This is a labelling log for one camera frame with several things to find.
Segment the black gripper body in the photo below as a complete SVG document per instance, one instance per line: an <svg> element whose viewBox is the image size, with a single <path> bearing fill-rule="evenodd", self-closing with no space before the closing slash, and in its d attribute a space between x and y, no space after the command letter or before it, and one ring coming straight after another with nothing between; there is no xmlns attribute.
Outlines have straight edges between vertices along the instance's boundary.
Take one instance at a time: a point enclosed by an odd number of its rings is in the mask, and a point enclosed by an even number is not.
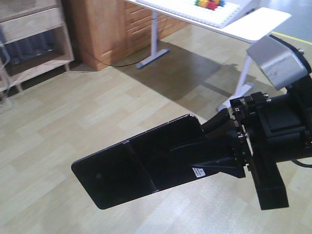
<svg viewBox="0 0 312 234"><path fill-rule="evenodd" d="M311 157L312 111L295 93L269 98L262 92L230 101L251 145L247 157L260 208L289 206L285 183L277 164Z"/></svg>

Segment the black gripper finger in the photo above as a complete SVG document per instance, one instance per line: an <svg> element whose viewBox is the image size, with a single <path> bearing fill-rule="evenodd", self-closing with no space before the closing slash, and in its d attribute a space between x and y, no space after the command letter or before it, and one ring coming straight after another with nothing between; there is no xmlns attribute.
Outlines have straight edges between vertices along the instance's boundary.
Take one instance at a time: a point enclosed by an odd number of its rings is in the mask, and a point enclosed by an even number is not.
<svg viewBox="0 0 312 234"><path fill-rule="evenodd" d="M231 141L238 140L234 120L230 118L229 110L222 109L214 117L201 125L204 140Z"/></svg>
<svg viewBox="0 0 312 234"><path fill-rule="evenodd" d="M170 157L180 165L237 178L245 178L239 141L230 136L198 137L170 148Z"/></svg>

